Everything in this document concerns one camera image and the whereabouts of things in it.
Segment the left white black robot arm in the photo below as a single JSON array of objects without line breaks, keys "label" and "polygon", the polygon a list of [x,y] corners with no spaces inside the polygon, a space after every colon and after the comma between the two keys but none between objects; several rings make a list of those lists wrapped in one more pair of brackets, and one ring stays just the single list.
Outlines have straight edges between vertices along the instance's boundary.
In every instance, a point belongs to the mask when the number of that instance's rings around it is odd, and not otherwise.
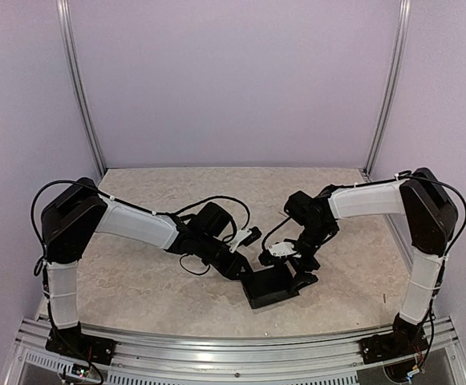
[{"label": "left white black robot arm", "polygon": [[253,271],[237,250],[250,231],[237,227],[233,216],[217,205],[217,196],[198,201],[198,213],[190,213],[188,207],[157,212],[103,192],[86,177],[63,184],[67,189],[40,217],[30,211],[30,221],[42,247],[34,272],[43,276],[47,286],[49,318],[59,330],[55,340],[70,356],[83,355],[88,348],[86,335],[76,330],[77,269],[96,233],[140,241],[166,253],[196,256],[230,281]]}]

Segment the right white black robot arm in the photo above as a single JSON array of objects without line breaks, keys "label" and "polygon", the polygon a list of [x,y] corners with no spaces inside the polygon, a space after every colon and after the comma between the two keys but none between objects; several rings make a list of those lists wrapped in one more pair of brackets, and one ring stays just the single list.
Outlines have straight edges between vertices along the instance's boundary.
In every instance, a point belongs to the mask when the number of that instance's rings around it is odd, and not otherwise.
[{"label": "right white black robot arm", "polygon": [[339,231],[340,221],[358,217],[402,217],[412,251],[409,281],[387,350],[402,356],[418,340],[421,325],[439,293],[449,254],[466,229],[466,200],[429,168],[398,172],[392,178],[361,184],[329,184],[316,196],[291,195],[286,216],[301,226],[300,235],[285,240],[284,254],[311,261]]}]

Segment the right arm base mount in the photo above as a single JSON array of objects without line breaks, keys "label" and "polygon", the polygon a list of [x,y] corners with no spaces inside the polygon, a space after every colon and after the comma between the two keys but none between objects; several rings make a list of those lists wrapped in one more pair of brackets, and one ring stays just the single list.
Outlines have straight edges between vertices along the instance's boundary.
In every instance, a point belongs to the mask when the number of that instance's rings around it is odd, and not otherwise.
[{"label": "right arm base mount", "polygon": [[428,341],[423,331],[424,323],[425,319],[414,325],[397,314],[390,332],[373,334],[359,341],[363,363],[378,363],[425,351]]}]

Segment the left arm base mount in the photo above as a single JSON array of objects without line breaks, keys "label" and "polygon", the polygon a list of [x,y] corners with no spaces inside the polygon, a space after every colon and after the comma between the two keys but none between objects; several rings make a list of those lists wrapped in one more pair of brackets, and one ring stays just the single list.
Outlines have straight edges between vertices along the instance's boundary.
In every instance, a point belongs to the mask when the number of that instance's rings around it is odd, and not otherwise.
[{"label": "left arm base mount", "polygon": [[78,323],[67,329],[52,326],[45,348],[59,355],[109,366],[115,353],[116,341],[84,334]]}]

